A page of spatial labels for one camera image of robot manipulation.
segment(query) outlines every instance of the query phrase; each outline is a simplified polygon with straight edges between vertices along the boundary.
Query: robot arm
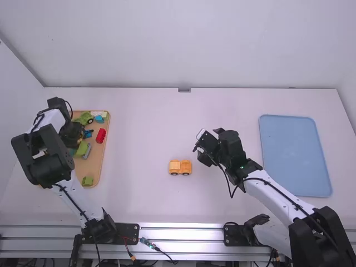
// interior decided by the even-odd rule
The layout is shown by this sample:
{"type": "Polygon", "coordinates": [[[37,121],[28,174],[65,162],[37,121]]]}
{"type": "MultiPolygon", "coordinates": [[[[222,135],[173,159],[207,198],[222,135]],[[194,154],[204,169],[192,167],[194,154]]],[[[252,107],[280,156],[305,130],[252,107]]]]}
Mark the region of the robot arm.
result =
{"type": "Polygon", "coordinates": [[[244,224],[250,245],[269,245],[291,257],[295,267],[355,266],[356,256],[339,216],[329,207],[315,208],[275,182],[255,161],[246,158],[236,131],[202,129],[193,150],[204,165],[225,167],[230,182],[263,203],[281,222],[264,214],[244,224]]]}
{"type": "Polygon", "coordinates": [[[116,234],[116,225],[86,196],[67,149],[78,147],[84,126],[71,121],[63,99],[47,102],[48,109],[37,114],[33,126],[11,140],[13,149],[28,180],[57,194],[79,218],[86,238],[108,243],[116,234]]]}

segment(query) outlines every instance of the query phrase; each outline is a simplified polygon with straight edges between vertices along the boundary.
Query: white table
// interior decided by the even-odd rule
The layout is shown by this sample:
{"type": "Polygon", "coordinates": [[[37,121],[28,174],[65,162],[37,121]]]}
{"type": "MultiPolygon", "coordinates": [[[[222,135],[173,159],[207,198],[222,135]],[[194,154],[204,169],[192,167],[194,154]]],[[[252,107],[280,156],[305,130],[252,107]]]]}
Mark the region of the white table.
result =
{"type": "MultiPolygon", "coordinates": [[[[247,157],[262,164],[258,119],[269,113],[314,119],[333,194],[302,199],[317,207],[330,206],[347,229],[356,229],[356,138],[336,90],[192,88],[191,93],[178,93],[176,88],[49,88],[48,98],[52,96],[68,100],[75,110],[110,112],[101,180],[87,193],[115,221],[223,224],[270,214],[241,191],[231,200],[223,173],[199,163],[192,153],[201,128],[223,127],[237,130],[247,157]],[[191,160],[192,175],[169,175],[172,159],[191,160]]],[[[0,212],[0,224],[79,225],[58,197],[27,181],[19,164],[0,212]]]]}

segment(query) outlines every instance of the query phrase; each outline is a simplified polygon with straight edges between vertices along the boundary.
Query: green toy car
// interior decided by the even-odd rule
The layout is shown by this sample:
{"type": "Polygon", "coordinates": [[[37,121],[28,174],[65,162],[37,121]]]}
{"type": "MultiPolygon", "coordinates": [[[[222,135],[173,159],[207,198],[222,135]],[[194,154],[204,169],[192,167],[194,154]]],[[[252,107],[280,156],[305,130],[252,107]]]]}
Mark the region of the green toy car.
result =
{"type": "Polygon", "coordinates": [[[79,118],[76,118],[73,121],[80,122],[81,124],[86,126],[87,124],[91,124],[94,121],[94,117],[90,114],[90,112],[84,112],[82,115],[80,115],[79,118]]]}

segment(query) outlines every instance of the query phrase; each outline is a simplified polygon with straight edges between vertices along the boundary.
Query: yellow wooden toy car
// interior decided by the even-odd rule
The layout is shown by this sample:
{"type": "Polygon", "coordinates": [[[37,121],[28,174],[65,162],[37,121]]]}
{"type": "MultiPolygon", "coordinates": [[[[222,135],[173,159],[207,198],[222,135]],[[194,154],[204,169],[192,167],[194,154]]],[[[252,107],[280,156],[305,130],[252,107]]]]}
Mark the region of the yellow wooden toy car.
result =
{"type": "Polygon", "coordinates": [[[190,175],[191,174],[191,161],[190,160],[171,160],[169,162],[169,173],[171,175],[190,175]]]}

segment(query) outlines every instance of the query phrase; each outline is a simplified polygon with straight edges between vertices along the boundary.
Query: white wall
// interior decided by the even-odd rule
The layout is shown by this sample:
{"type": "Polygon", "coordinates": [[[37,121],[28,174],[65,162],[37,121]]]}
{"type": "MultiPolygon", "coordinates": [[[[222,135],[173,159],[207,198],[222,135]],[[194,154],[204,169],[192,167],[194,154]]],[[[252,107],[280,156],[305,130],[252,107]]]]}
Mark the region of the white wall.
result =
{"type": "Polygon", "coordinates": [[[352,118],[355,10],[354,0],[0,0],[0,32],[47,86],[336,87],[352,118]]]}
{"type": "Polygon", "coordinates": [[[32,125],[37,112],[46,108],[46,100],[41,95],[43,90],[43,86],[0,40],[0,198],[17,160],[11,138],[23,134],[32,125]]]}

